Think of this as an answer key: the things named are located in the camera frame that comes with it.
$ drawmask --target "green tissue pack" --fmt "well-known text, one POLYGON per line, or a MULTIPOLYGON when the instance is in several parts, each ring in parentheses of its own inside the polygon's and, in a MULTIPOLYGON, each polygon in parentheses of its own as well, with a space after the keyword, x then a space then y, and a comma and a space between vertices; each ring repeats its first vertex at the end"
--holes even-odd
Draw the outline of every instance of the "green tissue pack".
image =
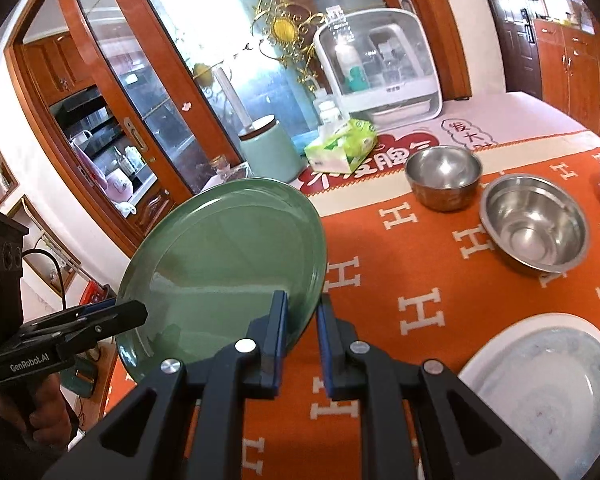
POLYGON ((376 145, 378 134, 369 121, 351 119, 326 139, 315 139, 304 149, 314 171, 350 174, 376 145))

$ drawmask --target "silver screw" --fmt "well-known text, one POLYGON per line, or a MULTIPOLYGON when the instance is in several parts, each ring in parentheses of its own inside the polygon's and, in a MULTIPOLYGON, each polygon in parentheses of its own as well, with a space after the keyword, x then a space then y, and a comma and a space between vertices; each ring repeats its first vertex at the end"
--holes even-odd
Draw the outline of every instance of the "silver screw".
POLYGON ((369 352, 369 350, 371 350, 371 346, 369 346, 369 343, 365 343, 364 341, 354 341, 349 345, 349 349, 354 354, 366 354, 369 352))
POLYGON ((424 363, 424 371, 431 375, 440 375, 445 370, 445 365, 435 359, 429 359, 424 363))
POLYGON ((164 373, 171 375, 180 370, 182 363, 177 359, 165 359, 160 363, 160 370, 164 373))
POLYGON ((235 349, 241 354, 248 354, 256 349, 256 342, 253 339, 240 339, 235 343, 235 349))

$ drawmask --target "stainless steel bowl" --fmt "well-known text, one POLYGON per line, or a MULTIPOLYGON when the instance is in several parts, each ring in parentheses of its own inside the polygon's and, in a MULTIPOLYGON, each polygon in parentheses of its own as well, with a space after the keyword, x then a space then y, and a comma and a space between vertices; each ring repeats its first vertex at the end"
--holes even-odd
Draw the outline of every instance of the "stainless steel bowl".
POLYGON ((506 261, 527 274, 567 272, 589 249, 589 227, 578 204, 537 176, 510 174, 489 184, 480 220, 506 261))
POLYGON ((446 212, 464 209, 474 200, 482 164, 464 148, 432 146, 411 155, 404 171, 420 203, 446 212))

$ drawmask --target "finger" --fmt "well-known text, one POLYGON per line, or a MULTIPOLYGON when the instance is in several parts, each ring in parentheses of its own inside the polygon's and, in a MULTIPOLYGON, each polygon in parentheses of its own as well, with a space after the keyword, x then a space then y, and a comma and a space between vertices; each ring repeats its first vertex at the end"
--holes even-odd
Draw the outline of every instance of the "finger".
POLYGON ((71 437, 71 422, 67 415, 51 428, 43 428, 33 433, 33 440, 47 446, 66 447, 71 437))
POLYGON ((36 390, 36 404, 41 406, 45 402, 55 400, 61 396, 60 377, 58 374, 49 375, 36 390))
POLYGON ((15 426, 20 433, 27 433, 27 426, 15 402, 3 394, 0 394, 0 417, 15 426))
POLYGON ((34 428, 50 428, 62 420, 65 414, 64 402, 58 399, 42 404, 35 412, 31 413, 29 421, 34 428))

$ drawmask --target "wooden lid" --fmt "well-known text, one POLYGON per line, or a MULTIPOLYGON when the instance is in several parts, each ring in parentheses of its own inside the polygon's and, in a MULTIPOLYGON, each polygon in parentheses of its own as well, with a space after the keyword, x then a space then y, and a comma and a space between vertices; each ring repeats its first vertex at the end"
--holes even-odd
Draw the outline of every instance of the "wooden lid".
POLYGON ((253 139, 253 137, 257 137, 260 134, 269 131, 276 124, 278 124, 278 121, 276 120, 275 115, 261 117, 253 121, 253 124, 248 130, 241 131, 240 134, 238 134, 238 137, 240 137, 240 140, 253 139))

